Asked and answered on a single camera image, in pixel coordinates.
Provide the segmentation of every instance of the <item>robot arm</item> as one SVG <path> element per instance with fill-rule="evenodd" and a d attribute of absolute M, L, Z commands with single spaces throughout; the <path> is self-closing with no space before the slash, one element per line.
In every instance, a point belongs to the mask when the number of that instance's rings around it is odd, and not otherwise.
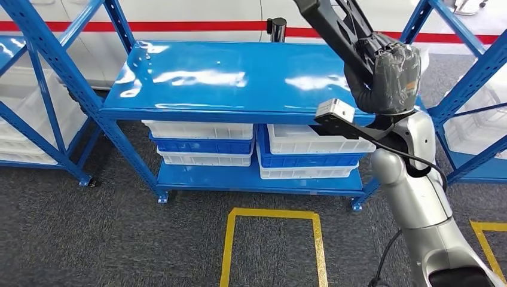
<path fill-rule="evenodd" d="M 382 184 L 408 247 L 414 286 L 504 286 L 463 237 L 435 165 L 435 131 L 414 109 L 420 82 L 415 47 L 372 31 L 355 0 L 294 0 L 303 17 L 344 60 L 359 109 L 375 114 L 368 127 L 352 123 L 354 109 L 337 99 L 319 106 L 315 120 L 327 134 L 362 137 L 377 146 L 372 171 Z"/>

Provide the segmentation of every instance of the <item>white storage bin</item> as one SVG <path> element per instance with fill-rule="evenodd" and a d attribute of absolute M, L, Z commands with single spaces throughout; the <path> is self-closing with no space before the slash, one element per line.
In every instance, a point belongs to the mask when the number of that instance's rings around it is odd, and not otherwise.
<path fill-rule="evenodd" d="M 55 109 L 75 104 L 53 70 L 45 69 L 44 76 Z M 37 128 L 47 119 L 41 91 L 33 69 L 11 67 L 0 77 L 0 100 L 31 127 Z M 18 131 L 0 118 L 0 136 L 16 136 Z"/>
<path fill-rule="evenodd" d="M 257 148 L 257 159 L 261 179 L 311 179 L 311 178 L 347 178 L 356 166 L 331 167 L 277 167 L 264 168 L 262 166 L 261 151 Z"/>
<path fill-rule="evenodd" d="M 309 126 L 268 124 L 272 154 L 338 154 L 374 152 L 375 145 L 365 139 L 319 136 Z"/>
<path fill-rule="evenodd" d="M 11 154 L 8 152 L 0 152 L 0 160 L 16 161 L 18 163 L 38 163 L 47 165 L 56 165 L 57 162 L 53 160 L 49 155 L 42 152 L 40 154 Z"/>
<path fill-rule="evenodd" d="M 444 124 L 445 139 L 449 149 L 464 154 L 477 155 L 498 141 L 505 130 L 477 125 L 472 115 L 451 118 Z M 496 158 L 507 159 L 507 151 L 498 153 Z"/>
<path fill-rule="evenodd" d="M 208 154 L 205 152 L 164 152 L 157 149 L 157 153 L 164 158 L 166 164 L 181 164 L 185 166 L 244 166 L 251 163 L 250 154 Z"/>
<path fill-rule="evenodd" d="M 88 119 L 88 116 L 86 116 L 85 113 L 81 111 L 80 106 L 77 103 L 74 103 L 73 107 L 58 107 L 56 114 L 59 119 L 58 124 L 60 126 L 60 132 L 62 133 L 65 148 L 68 148 L 77 132 L 83 127 L 83 124 Z M 50 144 L 57 148 L 53 129 L 51 128 L 49 119 L 46 119 L 43 123 L 34 129 L 37 133 L 48 140 Z M 22 152 L 26 154 L 43 153 L 43 151 L 37 145 L 35 145 L 18 130 L 16 130 L 16 134 L 14 135 L 0 135 L 0 152 Z"/>
<path fill-rule="evenodd" d="M 253 124 L 199 123 L 186 121 L 142 121 L 154 138 L 252 139 Z"/>

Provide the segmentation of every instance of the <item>shelf foot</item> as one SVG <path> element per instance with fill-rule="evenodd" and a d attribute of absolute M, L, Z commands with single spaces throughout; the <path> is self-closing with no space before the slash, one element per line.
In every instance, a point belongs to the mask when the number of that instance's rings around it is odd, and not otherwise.
<path fill-rule="evenodd" d="M 165 193 L 164 195 L 162 196 L 158 196 L 158 204 L 166 204 L 167 201 L 169 200 L 169 193 Z"/>
<path fill-rule="evenodd" d="M 359 211 L 363 210 L 363 206 L 360 203 L 355 203 L 354 201 L 352 201 L 351 206 L 352 206 L 352 211 L 359 212 Z"/>
<path fill-rule="evenodd" d="M 80 186 L 81 187 L 90 187 L 90 188 L 99 187 L 100 181 L 98 181 L 96 178 L 90 178 L 86 181 L 80 181 Z"/>

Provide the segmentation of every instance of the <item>black cable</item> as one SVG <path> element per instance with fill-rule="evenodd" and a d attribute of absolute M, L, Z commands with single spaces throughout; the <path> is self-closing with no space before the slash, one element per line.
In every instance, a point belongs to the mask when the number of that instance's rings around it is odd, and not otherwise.
<path fill-rule="evenodd" d="M 392 152 L 394 154 L 397 154 L 397 155 L 399 155 L 401 157 L 405 157 L 405 158 L 409 158 L 411 160 L 419 161 L 420 163 L 424 163 L 425 165 L 427 165 L 427 166 L 435 169 L 440 174 L 440 177 L 442 178 L 442 189 L 444 190 L 444 192 L 447 192 L 447 176 L 440 169 L 440 167 L 438 167 L 434 163 L 429 162 L 429 161 L 427 161 L 427 160 L 425 160 L 423 158 L 416 157 L 415 155 L 407 154 L 406 152 L 402 152 L 402 151 L 398 151 L 398 150 L 396 150 L 394 148 L 390 148 L 389 146 L 386 146 L 386 145 L 383 145 L 382 143 L 379 143 L 377 140 L 370 140 L 370 141 L 374 145 L 376 145 L 377 147 L 379 147 L 379 148 L 383 148 L 386 151 L 390 151 L 390 152 Z M 371 281 L 368 284 L 368 287 L 376 287 L 376 286 L 377 287 L 378 286 L 389 287 L 389 285 L 387 283 L 381 281 L 381 279 L 380 279 L 380 273 L 382 271 L 382 267 L 384 266 L 384 262 L 386 260 L 387 253 L 389 252 L 389 249 L 394 244 L 394 242 L 396 241 L 396 239 L 401 235 L 401 233 L 402 233 L 401 229 L 398 230 L 398 232 L 396 232 L 396 234 L 391 238 L 391 240 L 387 244 L 386 248 L 384 249 L 384 252 L 382 253 L 382 257 L 380 258 L 380 263 L 378 264 L 378 268 L 377 268 L 377 274 L 375 275 L 375 277 L 373 279 L 371 279 Z"/>
<path fill-rule="evenodd" d="M 391 246 L 394 244 L 394 242 L 396 241 L 396 239 L 398 239 L 398 237 L 400 235 L 401 235 L 401 229 L 398 230 L 398 232 L 396 232 L 396 234 L 391 238 L 389 243 L 386 245 L 386 248 L 384 248 L 384 252 L 382 253 L 382 257 L 380 258 L 380 263 L 378 264 L 377 274 L 375 275 L 375 277 L 373 279 L 371 279 L 371 281 L 368 284 L 368 287 L 376 287 L 376 286 L 382 286 L 382 285 L 389 287 L 388 284 L 381 281 L 380 272 L 382 271 L 382 267 L 384 267 L 384 262 L 386 260 L 387 253 L 389 252 L 389 249 L 391 249 Z"/>
<path fill-rule="evenodd" d="M 429 162 L 423 158 L 420 158 L 420 157 L 416 157 L 415 155 L 411 155 L 411 154 L 407 154 L 406 152 L 402 152 L 402 151 L 398 151 L 397 149 L 394 149 L 394 148 L 390 148 L 389 146 L 387 145 L 383 145 L 382 143 L 379 143 L 377 140 L 375 139 L 369 139 L 370 142 L 372 142 L 374 145 L 376 145 L 377 147 L 379 148 L 383 148 L 385 149 L 386 151 L 390 151 L 394 154 L 397 154 L 401 157 L 406 157 L 406 158 L 409 158 L 411 160 L 415 160 L 415 161 L 419 161 L 420 163 L 424 163 L 425 165 L 435 169 L 438 173 L 440 173 L 440 177 L 442 178 L 442 189 L 444 190 L 444 192 L 447 192 L 447 176 L 445 175 L 445 173 L 440 169 L 440 167 L 438 167 L 437 165 L 435 165 L 434 163 L 432 162 Z"/>

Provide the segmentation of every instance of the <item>stacked crates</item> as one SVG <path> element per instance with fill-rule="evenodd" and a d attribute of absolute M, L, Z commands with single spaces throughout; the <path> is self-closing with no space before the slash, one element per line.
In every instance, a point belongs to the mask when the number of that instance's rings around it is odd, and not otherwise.
<path fill-rule="evenodd" d="M 457 113 L 506 103 L 506 78 L 507 67 L 503 67 Z M 506 135 L 507 106 L 451 118 L 444 129 L 450 150 L 477 155 Z M 496 158 L 507 159 L 507 151 Z"/>
<path fill-rule="evenodd" d="M 166 164 L 243 166 L 251 164 L 254 125 L 142 121 Z"/>
<path fill-rule="evenodd" d="M 68 148 L 88 117 L 79 103 L 69 95 L 52 70 L 44 70 L 48 92 L 53 102 L 60 132 Z M 41 91 L 31 68 L 12 67 L 0 78 L 0 100 L 49 143 L 57 147 Z M 57 162 L 0 118 L 0 160 L 21 163 L 50 164 Z"/>
<path fill-rule="evenodd" d="M 365 139 L 319 136 L 310 126 L 259 125 L 256 138 L 262 179 L 346 178 L 375 151 Z"/>

